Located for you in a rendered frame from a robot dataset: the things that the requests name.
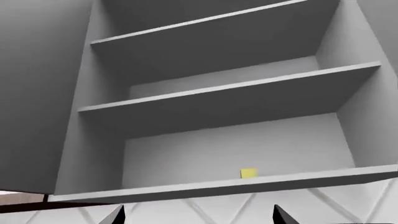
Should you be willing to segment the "grey wall cabinet body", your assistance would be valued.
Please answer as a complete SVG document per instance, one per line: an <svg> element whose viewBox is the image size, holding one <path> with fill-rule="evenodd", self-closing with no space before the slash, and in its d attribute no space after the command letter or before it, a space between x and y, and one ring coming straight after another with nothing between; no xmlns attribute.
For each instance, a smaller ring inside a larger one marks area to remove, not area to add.
<svg viewBox="0 0 398 224"><path fill-rule="evenodd" d="M398 177L397 76L358 0L340 0L315 54L132 82L96 40L289 0L94 0L51 202L130 203L365 184ZM361 63L381 66L334 113L126 139L86 106ZM258 177L241 179L240 169Z"/></svg>

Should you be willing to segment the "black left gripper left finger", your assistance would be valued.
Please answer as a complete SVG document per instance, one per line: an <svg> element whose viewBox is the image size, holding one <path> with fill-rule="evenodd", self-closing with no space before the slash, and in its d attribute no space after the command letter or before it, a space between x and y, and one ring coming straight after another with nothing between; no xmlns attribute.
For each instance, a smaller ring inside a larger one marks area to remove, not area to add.
<svg viewBox="0 0 398 224"><path fill-rule="evenodd" d="M126 214L124 205L118 206L98 224L125 224Z"/></svg>

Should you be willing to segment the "small yellow block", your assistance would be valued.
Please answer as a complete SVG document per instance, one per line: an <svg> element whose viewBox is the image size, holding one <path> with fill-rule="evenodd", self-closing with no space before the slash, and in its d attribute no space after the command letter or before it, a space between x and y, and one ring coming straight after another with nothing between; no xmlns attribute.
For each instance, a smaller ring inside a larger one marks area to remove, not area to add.
<svg viewBox="0 0 398 224"><path fill-rule="evenodd" d="M240 169L240 177L241 179L250 179L258 177L258 170L256 168Z"/></svg>

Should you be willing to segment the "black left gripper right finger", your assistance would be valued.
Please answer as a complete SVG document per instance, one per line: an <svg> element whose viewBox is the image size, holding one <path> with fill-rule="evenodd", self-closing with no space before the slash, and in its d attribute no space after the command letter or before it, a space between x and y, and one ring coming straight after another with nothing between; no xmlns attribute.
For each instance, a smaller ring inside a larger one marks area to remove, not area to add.
<svg viewBox="0 0 398 224"><path fill-rule="evenodd" d="M279 205L274 205L273 222L274 224L300 224Z"/></svg>

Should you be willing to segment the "grey cabinet shelf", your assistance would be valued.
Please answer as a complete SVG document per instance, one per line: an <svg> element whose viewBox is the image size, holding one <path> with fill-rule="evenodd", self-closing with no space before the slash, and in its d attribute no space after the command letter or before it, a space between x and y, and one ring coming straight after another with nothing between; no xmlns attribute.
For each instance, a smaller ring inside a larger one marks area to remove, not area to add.
<svg viewBox="0 0 398 224"><path fill-rule="evenodd" d="M328 68L86 106L78 112L126 139L334 113L380 66Z"/></svg>
<svg viewBox="0 0 398 224"><path fill-rule="evenodd" d="M154 82L315 54L340 0L289 0L92 42L132 82Z"/></svg>

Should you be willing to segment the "grey cabinet door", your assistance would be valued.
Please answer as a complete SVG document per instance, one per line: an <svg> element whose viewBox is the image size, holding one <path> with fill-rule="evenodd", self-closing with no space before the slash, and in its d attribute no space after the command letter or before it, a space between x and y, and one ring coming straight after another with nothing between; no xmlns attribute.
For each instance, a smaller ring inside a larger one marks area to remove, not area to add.
<svg viewBox="0 0 398 224"><path fill-rule="evenodd" d="M0 190L55 190L92 3L0 0Z"/></svg>

